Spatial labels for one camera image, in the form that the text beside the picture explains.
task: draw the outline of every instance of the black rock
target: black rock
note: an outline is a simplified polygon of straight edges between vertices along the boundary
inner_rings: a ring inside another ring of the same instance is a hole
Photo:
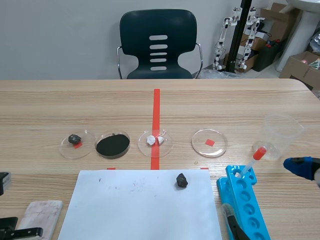
[[[188,185],[187,179],[185,177],[185,175],[183,175],[182,173],[180,173],[177,177],[176,177],[176,184],[178,184],[178,186],[180,188],[185,188]]]
[[[71,134],[68,138],[69,143],[76,145],[81,142],[81,137],[75,134]]]

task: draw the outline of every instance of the red paper square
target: red paper square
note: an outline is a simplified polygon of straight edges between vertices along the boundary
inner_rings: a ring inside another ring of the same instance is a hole
[[[207,139],[207,140],[205,141],[205,144],[208,145],[208,146],[210,146],[210,147],[212,147],[212,146],[215,144],[215,141],[212,141],[211,139]]]
[[[80,148],[81,146],[82,146],[82,142],[79,142],[78,144],[73,145],[73,147],[74,147],[75,149],[78,149],[78,148]]]

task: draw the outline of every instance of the red pipette tip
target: red pipette tip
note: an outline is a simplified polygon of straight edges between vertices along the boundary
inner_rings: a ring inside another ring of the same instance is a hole
[[[260,160],[267,152],[267,149],[262,146],[259,147],[259,149],[253,154],[253,159],[254,160]]]

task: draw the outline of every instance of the black pole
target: black pole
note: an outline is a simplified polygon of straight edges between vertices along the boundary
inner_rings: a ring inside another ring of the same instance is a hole
[[[247,22],[248,14],[250,11],[251,2],[252,0],[241,1],[242,12],[241,12],[240,19],[234,29],[229,57],[225,67],[226,72],[230,72],[230,73],[235,72],[237,54],[239,51],[242,34],[244,33],[244,30],[246,27],[246,22]]]

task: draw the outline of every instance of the white paper sheet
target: white paper sheet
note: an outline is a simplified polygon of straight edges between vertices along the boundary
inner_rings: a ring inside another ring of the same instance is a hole
[[[209,171],[81,171],[58,240],[222,240]]]

